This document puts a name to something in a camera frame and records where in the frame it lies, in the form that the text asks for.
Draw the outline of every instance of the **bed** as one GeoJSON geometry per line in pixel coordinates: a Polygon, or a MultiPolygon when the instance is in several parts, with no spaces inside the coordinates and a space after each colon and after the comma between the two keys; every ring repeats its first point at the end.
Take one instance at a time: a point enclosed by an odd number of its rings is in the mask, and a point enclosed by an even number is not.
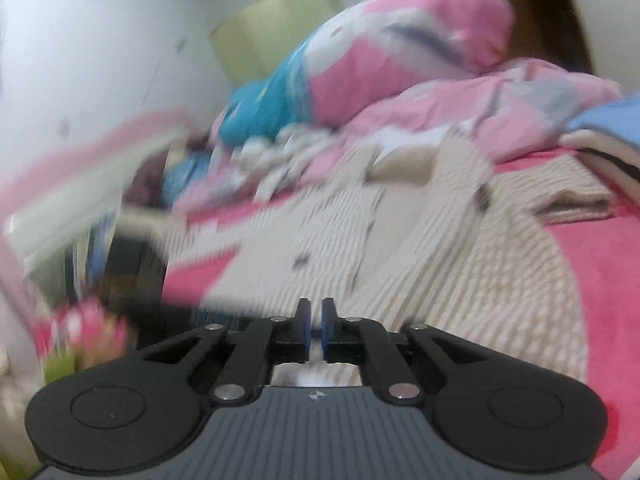
{"type": "MultiPolygon", "coordinates": [[[[341,32],[347,25],[338,20],[332,27],[341,32]]],[[[418,134],[456,124],[495,163],[496,173],[537,167],[568,154],[553,149],[550,132],[557,133],[580,109],[618,95],[611,82],[568,74],[537,60],[510,62],[482,77],[452,79],[410,84],[409,76],[402,83],[408,86],[403,92],[388,89],[392,95],[400,93],[398,97],[377,96],[379,100],[355,117],[341,107],[340,113],[351,118],[342,128],[341,142],[314,158],[299,189],[281,193],[267,204],[249,199],[191,215],[191,232],[168,243],[188,243],[194,232],[210,230],[217,235],[249,219],[267,218],[270,211],[304,193],[306,185],[322,182],[354,146],[384,128],[418,134]],[[561,99],[547,99],[549,94],[561,99]]],[[[331,99],[324,102],[324,113],[332,114],[331,99]]],[[[175,139],[187,137],[192,131],[189,124],[180,112],[138,118],[96,145],[45,161],[4,191],[0,197],[4,224],[0,285],[23,329],[32,330],[40,315],[24,277],[87,226],[119,208],[122,191],[140,162],[175,139]]],[[[550,225],[547,231],[576,279],[588,342],[586,382],[602,397],[609,414],[607,436],[594,466],[607,479],[626,480],[635,478],[630,468],[640,454],[640,363],[636,359],[640,344],[635,334],[640,326],[635,272],[640,264],[640,209],[620,190],[609,187],[616,205],[608,218],[550,225]]],[[[202,253],[193,264],[177,268],[170,261],[164,299],[183,305],[203,303],[207,291],[223,278],[237,256],[231,243],[213,256],[202,253]]],[[[22,361],[21,369],[37,368],[33,353],[27,355],[24,347],[16,343],[9,351],[14,363],[22,361]]]]}

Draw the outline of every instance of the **pink cloth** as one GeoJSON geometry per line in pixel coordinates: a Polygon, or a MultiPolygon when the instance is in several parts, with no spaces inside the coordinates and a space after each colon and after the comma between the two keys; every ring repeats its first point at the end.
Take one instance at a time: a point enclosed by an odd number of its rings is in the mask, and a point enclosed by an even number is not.
{"type": "Polygon", "coordinates": [[[46,358],[57,348],[66,345],[87,349],[105,336],[109,337],[112,349],[124,352],[127,322],[124,318],[115,322],[109,316],[95,297],[87,298],[73,307],[57,309],[52,319],[37,323],[34,339],[38,357],[46,358]]]}
{"type": "Polygon", "coordinates": [[[338,128],[419,82],[490,70],[513,21],[507,0],[367,0],[344,10],[302,47],[314,123],[338,128]]]}
{"type": "MultiPolygon", "coordinates": [[[[567,152],[570,150],[531,153],[498,165],[496,171],[531,168],[567,152]]],[[[245,203],[193,221],[215,218],[224,227],[250,217],[257,209],[245,203]]],[[[640,456],[640,209],[620,198],[612,218],[549,226],[548,230],[576,277],[588,336],[588,384],[609,413],[609,428],[594,467],[607,480],[618,480],[640,456]]],[[[164,297],[182,304],[185,300],[199,303],[234,256],[228,253],[169,273],[164,297]]]]}
{"type": "Polygon", "coordinates": [[[342,129],[343,145],[318,156],[301,184],[324,180],[354,142],[385,126],[422,132],[457,123],[494,162],[554,148],[569,119],[620,95],[611,81],[539,59],[511,61],[469,80],[421,83],[354,117],[342,129]]]}

